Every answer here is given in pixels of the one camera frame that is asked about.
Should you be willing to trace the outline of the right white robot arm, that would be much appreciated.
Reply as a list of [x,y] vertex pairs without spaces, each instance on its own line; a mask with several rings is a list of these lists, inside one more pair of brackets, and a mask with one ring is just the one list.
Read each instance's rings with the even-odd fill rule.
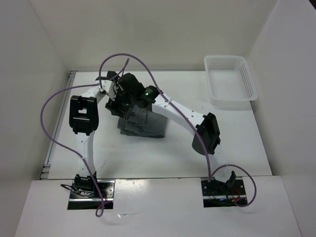
[[144,87],[135,75],[109,72],[102,79],[106,108],[118,116],[118,128],[129,136],[163,138],[171,120],[193,135],[192,148],[201,155],[214,155],[220,145],[220,130],[214,114],[195,112],[150,85]]

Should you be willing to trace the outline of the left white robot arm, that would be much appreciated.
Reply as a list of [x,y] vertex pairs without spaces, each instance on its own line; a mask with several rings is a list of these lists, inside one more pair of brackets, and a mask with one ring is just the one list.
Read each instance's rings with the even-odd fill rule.
[[75,134],[77,141],[77,152],[82,164],[74,179],[74,192],[87,197],[101,197],[101,191],[96,178],[96,168],[93,159],[93,139],[99,125],[98,103],[108,95],[115,98],[113,82],[117,74],[113,71],[107,72],[102,77],[101,89],[99,85],[92,86],[81,95],[73,95],[70,98],[69,125]]

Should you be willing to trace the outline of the white plastic basket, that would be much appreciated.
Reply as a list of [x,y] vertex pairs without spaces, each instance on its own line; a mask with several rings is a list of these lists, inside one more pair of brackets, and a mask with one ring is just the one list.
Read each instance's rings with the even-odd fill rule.
[[236,55],[204,58],[211,99],[216,102],[250,102],[258,98],[247,60]]

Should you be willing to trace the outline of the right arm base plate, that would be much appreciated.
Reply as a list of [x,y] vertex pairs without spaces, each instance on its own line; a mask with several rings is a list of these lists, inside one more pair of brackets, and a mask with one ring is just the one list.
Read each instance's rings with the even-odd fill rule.
[[201,179],[201,190],[204,208],[209,207],[232,207],[248,204],[244,183],[242,179],[236,179],[232,188],[228,190],[219,181],[213,179]]

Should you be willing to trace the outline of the grey shorts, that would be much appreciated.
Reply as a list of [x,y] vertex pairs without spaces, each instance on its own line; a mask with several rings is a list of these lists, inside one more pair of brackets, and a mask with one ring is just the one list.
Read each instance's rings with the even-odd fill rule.
[[165,137],[167,122],[167,117],[135,105],[118,119],[117,128],[121,135],[160,139]]

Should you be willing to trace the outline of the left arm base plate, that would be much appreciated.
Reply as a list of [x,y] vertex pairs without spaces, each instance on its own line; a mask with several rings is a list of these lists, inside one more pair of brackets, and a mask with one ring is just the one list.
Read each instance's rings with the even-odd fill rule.
[[[113,209],[114,205],[114,180],[97,180],[102,198],[105,202],[104,209]],[[68,210],[96,210],[101,206],[101,198],[96,193],[90,191],[70,191],[68,200]]]

